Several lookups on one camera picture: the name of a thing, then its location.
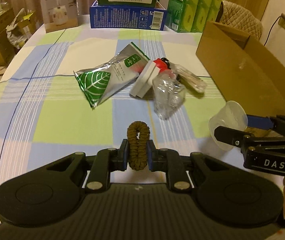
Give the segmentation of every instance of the brown braided loop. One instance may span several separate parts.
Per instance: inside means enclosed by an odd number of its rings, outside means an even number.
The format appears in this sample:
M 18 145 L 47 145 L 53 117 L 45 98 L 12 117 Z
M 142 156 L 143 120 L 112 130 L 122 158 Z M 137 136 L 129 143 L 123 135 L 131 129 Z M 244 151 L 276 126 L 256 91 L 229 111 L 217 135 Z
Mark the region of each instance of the brown braided loop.
M 141 121 L 133 122 L 127 130 L 129 141 L 129 167 L 135 171 L 143 170 L 147 166 L 146 143 L 150 131 L 147 124 Z

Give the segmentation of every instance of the translucent plastic cup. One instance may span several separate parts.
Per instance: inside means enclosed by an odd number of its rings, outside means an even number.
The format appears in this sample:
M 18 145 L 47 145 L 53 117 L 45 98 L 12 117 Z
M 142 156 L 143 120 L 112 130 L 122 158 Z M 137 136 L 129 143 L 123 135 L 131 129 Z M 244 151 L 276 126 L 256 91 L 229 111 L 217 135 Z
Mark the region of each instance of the translucent plastic cup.
M 210 135 L 215 143 L 223 150 L 230 151 L 233 149 L 232 145 L 219 142 L 214 136 L 215 129 L 218 126 L 225 126 L 228 128 L 244 131 L 248 125 L 248 118 L 241 107 L 235 101 L 228 101 L 226 105 L 212 118 L 209 120 L 209 131 Z

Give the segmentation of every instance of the checkered tablecloth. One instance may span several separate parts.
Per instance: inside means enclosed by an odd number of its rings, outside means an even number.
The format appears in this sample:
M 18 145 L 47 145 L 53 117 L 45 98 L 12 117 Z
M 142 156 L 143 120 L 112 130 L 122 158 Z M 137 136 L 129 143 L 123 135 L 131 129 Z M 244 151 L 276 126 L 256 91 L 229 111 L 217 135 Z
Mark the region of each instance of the checkered tablecloth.
M 200 33 L 129 29 L 91 29 L 88 16 L 77 28 L 45 34 L 42 26 L 15 56 L 0 83 L 0 184 L 76 151 L 95 155 L 119 147 L 129 124 L 143 121 L 157 148 L 181 155 L 202 151 L 242 167 L 238 150 L 220 150 L 210 138 L 208 120 L 225 100 L 196 57 Z M 73 71 L 110 60 L 133 41 L 152 60 L 167 57 L 203 76 L 204 97 L 187 95 L 168 120 L 154 113 L 152 100 L 129 96 L 130 86 L 92 110 Z M 165 181 L 162 172 L 113 172 L 111 181 Z

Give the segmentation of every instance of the tablecloth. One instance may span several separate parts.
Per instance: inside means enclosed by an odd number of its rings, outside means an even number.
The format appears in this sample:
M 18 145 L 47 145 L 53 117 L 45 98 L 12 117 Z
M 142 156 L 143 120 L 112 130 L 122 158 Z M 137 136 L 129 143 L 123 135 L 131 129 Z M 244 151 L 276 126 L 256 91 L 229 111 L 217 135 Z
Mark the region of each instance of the tablecloth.
M 42 26 L 15 56 L 0 83 L 0 184 L 73 152 L 95 155 L 119 147 L 129 124 L 143 121 L 157 148 L 181 155 L 201 151 L 242 167 L 237 149 L 225 153 L 210 138 L 208 121 L 225 104 L 221 93 L 196 57 L 200 33 L 171 30 L 91 29 L 82 24 L 53 33 Z M 133 41 L 152 60 L 167 57 L 202 76 L 203 97 L 187 95 L 184 105 L 168 120 L 154 113 L 152 98 L 129 96 L 130 86 L 92 110 L 73 71 L 110 60 Z M 162 172 L 148 168 L 113 172 L 112 182 L 165 181 Z

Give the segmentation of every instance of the electrical outlet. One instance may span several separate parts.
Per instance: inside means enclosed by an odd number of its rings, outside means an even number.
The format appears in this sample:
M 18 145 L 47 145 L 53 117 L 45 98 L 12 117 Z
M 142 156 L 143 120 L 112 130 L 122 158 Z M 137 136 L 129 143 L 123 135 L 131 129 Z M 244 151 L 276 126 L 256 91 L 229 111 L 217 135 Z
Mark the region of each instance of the electrical outlet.
M 285 14 L 282 13 L 281 17 L 279 18 L 278 25 L 285 29 Z

